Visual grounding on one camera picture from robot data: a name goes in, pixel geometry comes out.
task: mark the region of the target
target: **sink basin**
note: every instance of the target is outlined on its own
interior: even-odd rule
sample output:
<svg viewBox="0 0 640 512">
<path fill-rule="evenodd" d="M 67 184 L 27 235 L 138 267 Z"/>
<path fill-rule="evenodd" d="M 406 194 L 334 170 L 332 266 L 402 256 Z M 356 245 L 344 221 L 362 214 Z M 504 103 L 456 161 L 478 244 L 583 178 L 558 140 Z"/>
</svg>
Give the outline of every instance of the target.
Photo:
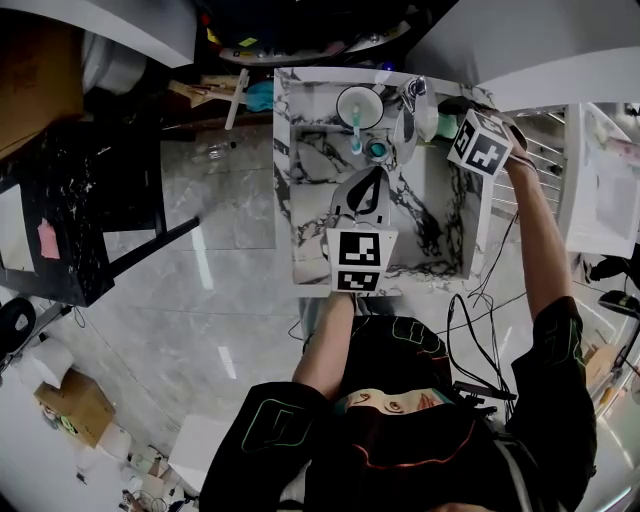
<svg viewBox="0 0 640 512">
<path fill-rule="evenodd" d="M 384 115 L 362 132 L 392 147 L 401 105 L 396 88 L 413 75 L 367 69 L 289 68 L 276 71 L 274 186 L 276 239 L 299 295 L 329 290 L 329 264 L 320 239 L 333 193 L 355 172 L 375 165 L 350 151 L 351 131 L 336 113 L 340 93 L 352 85 L 384 84 Z M 464 95 L 490 105 L 479 89 L 432 80 L 440 99 Z M 398 230 L 381 294 L 425 290 L 434 283 L 462 281 L 482 264 L 492 183 L 450 164 L 450 142 L 416 146 L 400 166 L 395 152 L 382 165 L 389 174 L 391 224 Z"/>
</svg>

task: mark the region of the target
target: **wrist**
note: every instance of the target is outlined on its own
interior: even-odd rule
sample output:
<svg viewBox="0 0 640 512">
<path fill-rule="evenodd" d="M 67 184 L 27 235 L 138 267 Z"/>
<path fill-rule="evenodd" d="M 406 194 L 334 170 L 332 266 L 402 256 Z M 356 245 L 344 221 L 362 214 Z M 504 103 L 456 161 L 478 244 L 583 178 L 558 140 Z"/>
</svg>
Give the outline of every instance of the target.
<svg viewBox="0 0 640 512">
<path fill-rule="evenodd" d="M 356 298 L 355 295 L 352 293 L 347 293 L 347 292 L 331 292 L 331 294 L 329 295 L 329 302 L 331 304 L 341 304 L 344 306 L 350 307 L 353 312 L 355 313 L 356 311 Z"/>
<path fill-rule="evenodd" d="M 535 165 L 529 159 L 522 159 L 524 161 L 514 160 L 508 158 L 504 164 L 504 169 L 509 174 L 510 178 L 514 177 L 530 177 L 538 179 L 538 173 L 536 172 Z"/>
</svg>

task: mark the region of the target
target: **paper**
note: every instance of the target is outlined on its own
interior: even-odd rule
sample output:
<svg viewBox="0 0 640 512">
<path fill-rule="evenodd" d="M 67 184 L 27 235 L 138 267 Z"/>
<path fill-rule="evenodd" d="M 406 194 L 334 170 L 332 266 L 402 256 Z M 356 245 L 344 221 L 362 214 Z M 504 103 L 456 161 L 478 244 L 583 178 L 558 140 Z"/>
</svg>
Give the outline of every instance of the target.
<svg viewBox="0 0 640 512">
<path fill-rule="evenodd" d="M 38 236 L 40 237 L 40 254 L 42 257 L 50 260 L 59 260 L 60 252 L 58 251 L 56 232 L 53 226 L 47 222 L 47 219 L 42 219 L 42 224 L 38 226 Z"/>
<path fill-rule="evenodd" d="M 4 268 L 33 272 L 20 185 L 0 194 L 0 257 Z"/>
</svg>

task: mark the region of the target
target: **cardboard box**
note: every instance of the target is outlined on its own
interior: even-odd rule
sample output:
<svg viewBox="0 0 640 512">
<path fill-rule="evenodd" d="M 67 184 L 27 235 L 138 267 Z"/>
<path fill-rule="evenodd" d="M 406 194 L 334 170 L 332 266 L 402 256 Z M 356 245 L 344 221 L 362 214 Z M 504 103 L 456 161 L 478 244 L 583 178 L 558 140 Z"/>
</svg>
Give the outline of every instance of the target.
<svg viewBox="0 0 640 512">
<path fill-rule="evenodd" d="M 92 448 L 115 414 L 97 382 L 73 369 L 65 375 L 60 389 L 43 382 L 34 395 L 53 412 L 67 418 L 78 431 L 78 437 Z"/>
<path fill-rule="evenodd" d="M 81 116 L 82 31 L 16 11 L 0 16 L 0 159 L 53 121 Z"/>
</svg>

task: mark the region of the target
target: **teal object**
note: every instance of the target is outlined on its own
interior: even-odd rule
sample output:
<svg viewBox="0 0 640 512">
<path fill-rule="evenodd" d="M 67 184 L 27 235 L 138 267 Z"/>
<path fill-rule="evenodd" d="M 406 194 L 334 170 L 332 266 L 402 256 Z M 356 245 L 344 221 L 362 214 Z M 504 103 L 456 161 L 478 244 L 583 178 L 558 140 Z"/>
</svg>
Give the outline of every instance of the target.
<svg viewBox="0 0 640 512">
<path fill-rule="evenodd" d="M 385 153 L 387 152 L 385 147 L 382 144 L 378 143 L 378 142 L 376 142 L 375 144 L 372 144 L 369 149 L 371 150 L 371 154 L 373 156 L 375 156 L 376 158 L 384 156 Z"/>
<path fill-rule="evenodd" d="M 445 139 L 455 139 L 458 133 L 458 119 L 453 115 L 438 114 L 436 135 Z"/>
<path fill-rule="evenodd" d="M 262 112 L 273 110 L 273 81 L 259 82 L 247 89 L 247 110 Z"/>
</svg>

